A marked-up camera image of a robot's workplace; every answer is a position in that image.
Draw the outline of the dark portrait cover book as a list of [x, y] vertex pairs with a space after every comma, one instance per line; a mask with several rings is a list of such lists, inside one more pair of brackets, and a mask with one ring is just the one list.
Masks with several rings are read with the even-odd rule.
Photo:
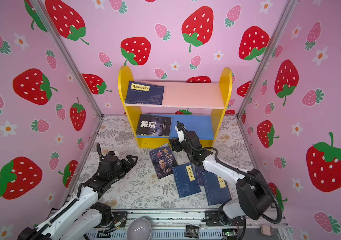
[[173, 168], [178, 166], [169, 144], [150, 151], [149, 156], [159, 180], [172, 175]]

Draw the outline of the black wolf cover book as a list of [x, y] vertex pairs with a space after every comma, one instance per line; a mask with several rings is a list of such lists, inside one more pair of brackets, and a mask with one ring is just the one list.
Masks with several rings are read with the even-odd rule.
[[140, 115], [136, 134], [169, 137], [172, 118], [158, 115]]

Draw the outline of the navy book yellow label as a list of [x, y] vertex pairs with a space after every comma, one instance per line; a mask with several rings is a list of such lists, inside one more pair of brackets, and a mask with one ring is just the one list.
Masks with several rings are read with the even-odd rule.
[[162, 105], [164, 86], [129, 81], [126, 104]]

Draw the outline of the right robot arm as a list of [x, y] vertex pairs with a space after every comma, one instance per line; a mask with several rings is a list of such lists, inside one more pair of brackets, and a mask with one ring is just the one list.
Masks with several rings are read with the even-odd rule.
[[196, 167], [221, 177], [228, 184], [235, 184], [237, 200], [227, 201], [218, 208], [218, 219], [223, 225], [231, 225], [239, 217], [253, 220], [262, 217], [272, 224], [281, 222], [281, 204], [260, 171], [241, 170], [221, 161], [216, 148], [203, 148], [196, 133], [188, 131], [179, 121], [175, 130], [177, 138], [170, 139], [173, 151], [185, 152]]

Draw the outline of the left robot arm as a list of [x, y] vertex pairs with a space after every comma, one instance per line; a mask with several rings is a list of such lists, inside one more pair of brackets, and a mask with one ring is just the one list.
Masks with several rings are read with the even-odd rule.
[[53, 216], [34, 228], [25, 228], [20, 240], [78, 240], [95, 227], [105, 227], [106, 234], [122, 227], [127, 213], [114, 215], [112, 208], [100, 198], [122, 180], [137, 164], [138, 157], [127, 155], [120, 160], [114, 152], [102, 154], [97, 144], [99, 166], [95, 174], [79, 184], [77, 193]]

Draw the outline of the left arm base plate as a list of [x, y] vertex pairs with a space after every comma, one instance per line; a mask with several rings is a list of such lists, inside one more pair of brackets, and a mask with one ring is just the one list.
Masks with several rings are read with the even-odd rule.
[[114, 224], [120, 222], [119, 227], [124, 228], [127, 222], [128, 212], [110, 212], [102, 215], [102, 220], [96, 228], [112, 228]]

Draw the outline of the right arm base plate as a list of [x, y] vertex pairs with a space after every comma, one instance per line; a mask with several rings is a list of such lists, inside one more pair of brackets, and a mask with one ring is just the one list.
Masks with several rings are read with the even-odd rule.
[[208, 227], [243, 227], [246, 222], [244, 216], [234, 219], [228, 218], [222, 211], [205, 211], [202, 223], [206, 223]]

